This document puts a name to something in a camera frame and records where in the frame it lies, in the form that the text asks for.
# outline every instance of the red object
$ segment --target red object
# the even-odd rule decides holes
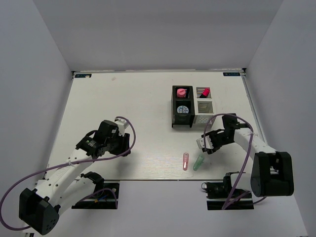
[[[188,164],[189,164],[189,154],[183,153],[183,170],[188,169]]]
[[[186,90],[185,89],[177,89],[177,97],[178,98],[184,98],[186,96]]]
[[[206,88],[206,89],[203,91],[203,93],[201,94],[200,98],[206,98],[206,97],[208,97],[208,95],[209,95],[210,92],[211,92],[211,91],[210,91],[208,88]]]

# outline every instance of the green object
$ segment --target green object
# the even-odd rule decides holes
[[[199,155],[198,158],[197,158],[197,160],[196,160],[196,162],[195,162],[194,165],[193,165],[193,170],[194,170],[194,171],[197,171],[198,168],[199,168],[199,167],[201,166],[201,164],[203,163],[203,161],[204,161],[204,156]]]

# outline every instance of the white wall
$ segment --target white wall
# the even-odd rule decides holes
[[[0,196],[45,167],[71,86],[71,71],[31,0],[0,7]],[[19,193],[8,196],[5,220],[20,227]],[[0,225],[0,236],[20,236]]]
[[[285,0],[247,70],[268,142],[293,158],[295,198],[316,236],[316,1]]]
[[[34,0],[73,71],[247,67],[282,0]]]

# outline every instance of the compartment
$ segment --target compartment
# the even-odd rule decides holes
[[[209,98],[209,99],[212,98],[211,97],[211,89],[210,89],[210,87],[196,87],[197,98],[199,98],[202,95],[202,93],[204,92],[205,89],[209,89],[209,91],[210,91],[206,98]]]
[[[178,91],[178,89],[184,89],[185,90],[185,95],[184,95],[184,97],[178,97],[177,96],[177,91]],[[183,98],[186,98],[186,99],[189,99],[190,98],[190,96],[191,96],[191,94],[192,94],[192,91],[190,90],[190,87],[189,86],[176,86],[175,87],[175,95],[176,95],[176,98],[178,99],[183,99]]]
[[[185,107],[187,107],[187,108],[189,109],[189,111],[186,113],[186,112],[185,112],[186,109],[183,108],[183,107],[181,107],[180,110],[182,111],[182,113],[180,113],[179,110],[178,110],[178,108],[179,108],[180,106],[185,106]],[[181,114],[181,115],[187,115],[187,114],[191,113],[191,101],[189,101],[189,100],[177,100],[177,101],[176,101],[176,112],[177,112],[178,114]]]
[[[198,101],[197,111],[199,114],[213,114],[213,103],[212,101]]]

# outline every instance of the table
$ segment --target table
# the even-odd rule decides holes
[[[97,172],[106,180],[215,180],[222,179],[227,172],[240,170],[246,153],[237,144],[229,144],[212,155],[203,154],[204,164],[193,171],[195,160],[202,154],[196,140],[203,128],[171,128],[172,85],[210,87],[217,113],[236,113],[257,132],[240,76],[194,71],[125,72],[92,73],[90,78],[73,80],[49,166],[65,162],[81,138],[97,129],[102,120],[124,116],[132,122],[137,134],[132,154],[96,162],[86,171]],[[220,117],[212,129],[219,128],[223,128]],[[182,169],[184,152],[190,154],[187,171]],[[251,172],[251,168],[249,159],[246,171]]]
[[[127,117],[135,126],[137,141],[131,155],[88,168],[105,179],[121,180],[118,209],[69,209],[46,236],[306,236],[294,196],[267,198],[254,210],[207,211],[201,183],[239,170],[245,151],[236,144],[227,145],[207,156],[203,166],[193,171],[200,154],[196,139],[202,131],[171,128],[171,86],[211,87],[216,111],[237,113],[256,132],[241,78],[222,75],[130,72],[94,73],[91,78],[74,79],[49,166],[64,162],[81,137],[96,129],[103,119]],[[221,127],[221,119],[217,119],[212,129]],[[191,156],[187,171],[182,170],[183,152]],[[246,171],[250,172],[251,166],[249,160]],[[24,232],[34,233],[32,229]]]

